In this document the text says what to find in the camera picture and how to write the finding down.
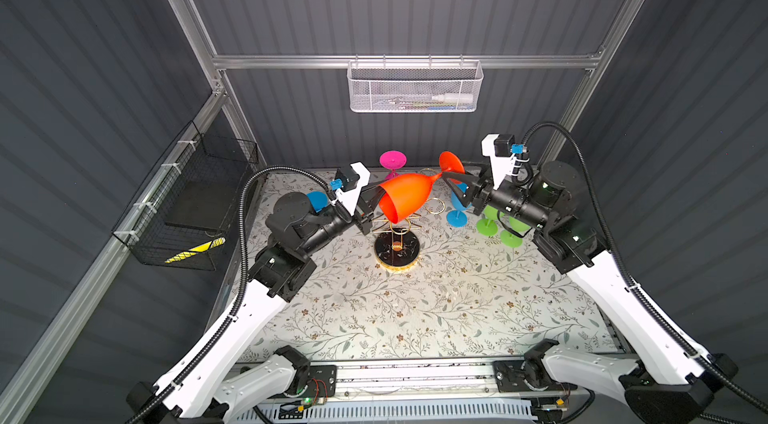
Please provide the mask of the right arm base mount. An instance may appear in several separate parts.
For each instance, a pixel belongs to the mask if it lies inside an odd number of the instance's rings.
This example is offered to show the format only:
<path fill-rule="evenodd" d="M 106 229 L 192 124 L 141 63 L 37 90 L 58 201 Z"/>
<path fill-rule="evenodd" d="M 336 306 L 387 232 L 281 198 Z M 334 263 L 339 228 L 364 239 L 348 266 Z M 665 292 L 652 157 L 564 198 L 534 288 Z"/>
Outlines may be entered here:
<path fill-rule="evenodd" d="M 559 391 L 560 399 L 567 403 L 570 386 L 554 380 L 544 367 L 545 353 L 558 344 L 554 339 L 543 339 L 526 351 L 521 359 L 495 360 L 491 366 L 500 392 Z"/>

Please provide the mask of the green wine glass front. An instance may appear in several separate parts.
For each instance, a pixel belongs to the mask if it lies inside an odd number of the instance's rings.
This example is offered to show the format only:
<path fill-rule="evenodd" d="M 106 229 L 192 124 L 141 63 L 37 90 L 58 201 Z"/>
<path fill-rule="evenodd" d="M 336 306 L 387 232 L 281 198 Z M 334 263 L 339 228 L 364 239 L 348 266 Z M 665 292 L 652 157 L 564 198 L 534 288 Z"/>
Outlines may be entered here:
<path fill-rule="evenodd" d="M 498 210 L 488 205 L 482 211 L 483 217 L 477 222 L 476 230 L 483 236 L 493 237 L 499 232 Z"/>

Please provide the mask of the blue wine glass front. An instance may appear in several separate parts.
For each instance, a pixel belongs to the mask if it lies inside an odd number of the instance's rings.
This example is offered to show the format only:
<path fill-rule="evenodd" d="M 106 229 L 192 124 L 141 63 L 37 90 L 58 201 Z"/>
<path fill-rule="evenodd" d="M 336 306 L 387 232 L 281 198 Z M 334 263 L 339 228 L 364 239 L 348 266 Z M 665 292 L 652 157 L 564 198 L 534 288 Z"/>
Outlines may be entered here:
<path fill-rule="evenodd" d="M 468 224 L 467 207 L 461 203 L 455 194 L 451 194 L 451 204 L 453 209 L 446 214 L 447 223 L 455 228 L 466 226 Z"/>

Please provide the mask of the red wine glass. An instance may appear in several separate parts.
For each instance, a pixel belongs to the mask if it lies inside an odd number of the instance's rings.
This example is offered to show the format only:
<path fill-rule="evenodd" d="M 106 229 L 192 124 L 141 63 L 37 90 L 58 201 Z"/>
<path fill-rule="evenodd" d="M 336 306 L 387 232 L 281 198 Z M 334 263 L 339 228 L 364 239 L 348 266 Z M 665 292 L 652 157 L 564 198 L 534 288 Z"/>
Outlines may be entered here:
<path fill-rule="evenodd" d="M 439 165 L 440 172 L 434 175 L 408 173 L 380 184 L 384 194 L 378 207 L 391 224 L 398 224 L 420 210 L 430 198 L 435 182 L 446 172 L 465 172 L 459 157 L 449 151 L 440 154 Z"/>

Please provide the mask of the blue wine glass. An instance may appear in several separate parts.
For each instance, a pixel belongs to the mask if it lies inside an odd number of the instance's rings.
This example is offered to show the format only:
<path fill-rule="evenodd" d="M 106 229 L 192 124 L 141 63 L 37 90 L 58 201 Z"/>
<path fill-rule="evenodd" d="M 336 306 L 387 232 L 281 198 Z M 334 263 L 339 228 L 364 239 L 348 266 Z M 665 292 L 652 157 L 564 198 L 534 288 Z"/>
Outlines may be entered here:
<path fill-rule="evenodd" d="M 466 226 L 468 224 L 467 207 L 461 203 L 455 194 L 451 194 L 451 204 L 453 209 L 446 214 L 447 223 L 455 228 Z"/>
<path fill-rule="evenodd" d="M 316 213 L 322 212 L 330 204 L 328 196 L 322 191 L 309 192 L 307 197 Z"/>

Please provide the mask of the green wine glass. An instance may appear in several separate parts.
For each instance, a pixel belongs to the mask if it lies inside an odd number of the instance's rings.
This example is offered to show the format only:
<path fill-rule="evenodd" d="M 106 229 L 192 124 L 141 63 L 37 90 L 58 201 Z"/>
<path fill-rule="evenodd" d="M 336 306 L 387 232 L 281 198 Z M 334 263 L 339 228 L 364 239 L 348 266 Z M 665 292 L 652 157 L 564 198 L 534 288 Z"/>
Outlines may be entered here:
<path fill-rule="evenodd" d="M 501 242 L 511 248 L 520 247 L 523 244 L 523 238 L 530 232 L 530 226 L 510 217 L 508 224 L 500 234 Z"/>
<path fill-rule="evenodd" d="M 483 236 L 493 237 L 499 232 L 498 210 L 488 205 L 482 211 L 483 217 L 477 222 L 476 230 Z"/>

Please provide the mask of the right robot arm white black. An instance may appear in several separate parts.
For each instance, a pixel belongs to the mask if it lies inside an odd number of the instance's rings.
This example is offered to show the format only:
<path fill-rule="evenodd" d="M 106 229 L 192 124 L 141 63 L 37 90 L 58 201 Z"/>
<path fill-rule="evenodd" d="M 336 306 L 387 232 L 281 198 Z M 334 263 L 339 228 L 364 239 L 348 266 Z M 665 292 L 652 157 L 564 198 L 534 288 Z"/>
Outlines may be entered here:
<path fill-rule="evenodd" d="M 526 384 L 545 390 L 573 384 L 627 405 L 645 423 L 689 423 L 707 417 L 723 383 L 697 358 L 707 358 L 732 378 L 738 371 L 724 354 L 682 345 L 658 322 L 662 311 L 637 284 L 629 284 L 613 247 L 575 215 L 588 186 L 567 163 L 552 161 L 526 187 L 495 183 L 492 172 L 465 172 L 461 162 L 441 158 L 443 178 L 462 204 L 492 208 L 529 226 L 539 252 L 584 291 L 628 341 L 633 358 L 607 358 L 545 338 L 524 355 Z"/>

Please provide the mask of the pink wine glass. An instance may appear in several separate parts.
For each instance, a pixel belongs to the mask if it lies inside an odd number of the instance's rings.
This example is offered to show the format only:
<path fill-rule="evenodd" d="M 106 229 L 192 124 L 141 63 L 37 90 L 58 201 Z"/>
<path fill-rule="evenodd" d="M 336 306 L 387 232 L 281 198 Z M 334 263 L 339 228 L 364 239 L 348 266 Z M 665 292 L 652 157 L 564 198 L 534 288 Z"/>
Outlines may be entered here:
<path fill-rule="evenodd" d="M 401 151 L 388 150 L 380 155 L 379 163 L 388 171 L 385 179 L 390 180 L 399 176 L 398 171 L 406 166 L 407 157 Z"/>

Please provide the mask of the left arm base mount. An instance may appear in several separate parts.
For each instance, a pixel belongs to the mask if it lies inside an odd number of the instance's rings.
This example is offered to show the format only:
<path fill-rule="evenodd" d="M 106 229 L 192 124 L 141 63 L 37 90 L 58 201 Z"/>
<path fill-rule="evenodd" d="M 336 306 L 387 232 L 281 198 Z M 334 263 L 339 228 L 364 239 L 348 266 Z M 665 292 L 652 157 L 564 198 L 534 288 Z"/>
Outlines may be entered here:
<path fill-rule="evenodd" d="M 253 370 L 261 370 L 269 361 L 280 357 L 289 362 L 294 370 L 294 376 L 283 392 L 272 393 L 269 399 L 314 398 L 322 401 L 335 396 L 338 367 L 313 363 L 306 355 L 290 345 L 279 347 L 266 361 L 253 367 Z"/>

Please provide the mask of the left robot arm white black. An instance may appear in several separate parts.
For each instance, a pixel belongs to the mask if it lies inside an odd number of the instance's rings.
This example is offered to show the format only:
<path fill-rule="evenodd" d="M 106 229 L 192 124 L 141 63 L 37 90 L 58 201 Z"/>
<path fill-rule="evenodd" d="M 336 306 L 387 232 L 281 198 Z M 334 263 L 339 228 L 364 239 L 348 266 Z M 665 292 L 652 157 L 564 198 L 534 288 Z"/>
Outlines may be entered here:
<path fill-rule="evenodd" d="M 309 379 L 309 359 L 279 348 L 264 363 L 228 374 L 256 335 L 296 296 L 314 273 L 314 252 L 352 226 L 370 232 L 381 184 L 354 191 L 315 211 L 308 196 L 281 196 L 266 219 L 270 236 L 253 259 L 241 252 L 237 294 L 192 349 L 155 382 L 140 382 L 127 402 L 133 423 L 230 423 L 268 398 L 295 393 Z"/>

